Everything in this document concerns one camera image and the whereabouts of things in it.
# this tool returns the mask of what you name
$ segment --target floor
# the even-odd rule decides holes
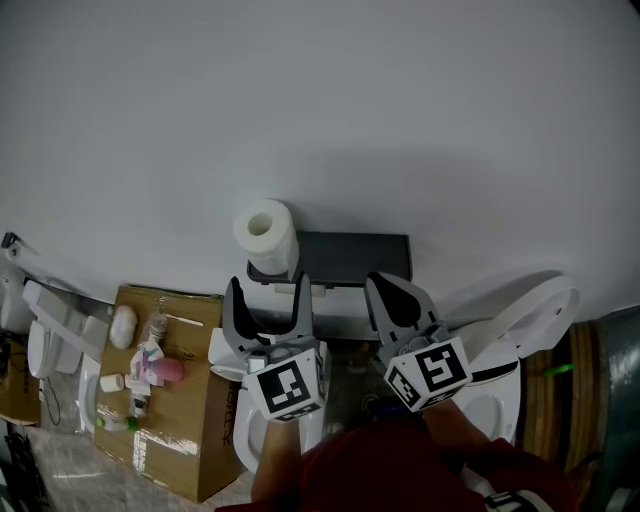
[[[76,404],[80,372],[55,374],[51,384],[60,403],[60,423],[54,425],[42,405],[40,428],[27,427],[36,462],[44,479],[50,501],[56,510],[65,511],[197,511],[249,502],[253,481],[243,474],[233,484],[201,505],[194,504],[138,475],[93,447],[91,434],[80,431]],[[52,396],[51,415],[57,421]]]

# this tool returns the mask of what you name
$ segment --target person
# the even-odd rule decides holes
[[[560,469],[504,439],[490,442],[452,400],[422,418],[336,434],[303,456],[298,421],[271,422],[251,498],[224,510],[578,510]]]

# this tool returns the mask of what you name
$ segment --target white wall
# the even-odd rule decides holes
[[[223,292],[272,197],[408,233],[445,315],[555,269],[598,316],[640,301],[639,55],[626,0],[4,1],[0,219],[98,298]]]

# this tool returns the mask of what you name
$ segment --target toilet lid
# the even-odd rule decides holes
[[[37,320],[31,322],[29,344],[27,345],[27,360],[33,375],[37,375],[45,367],[49,352],[51,331]]]
[[[473,336],[465,345],[469,361],[498,340],[513,343],[520,358],[553,348],[573,322],[579,303],[580,292],[568,277],[545,281],[488,321]]]

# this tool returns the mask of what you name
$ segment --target toilet seat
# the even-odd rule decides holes
[[[51,375],[55,370],[59,352],[60,340],[57,336],[37,320],[31,322],[27,345],[27,360],[31,375],[39,379]]]
[[[520,363],[506,376],[467,385],[452,400],[490,441],[512,441],[520,414]]]
[[[520,358],[553,348],[573,322],[579,302],[574,284],[555,277],[492,320],[452,333],[462,340],[473,376],[453,401],[490,440],[513,440],[520,413]]]
[[[324,407],[298,420],[300,453],[311,450],[322,440],[323,421]],[[258,470],[267,423],[251,393],[241,389],[238,392],[238,407],[233,427],[233,447],[240,462],[252,473]]]
[[[38,379],[50,376],[54,371],[74,373],[80,364],[82,352],[72,347],[49,329],[34,320],[29,330],[27,360],[31,375]]]

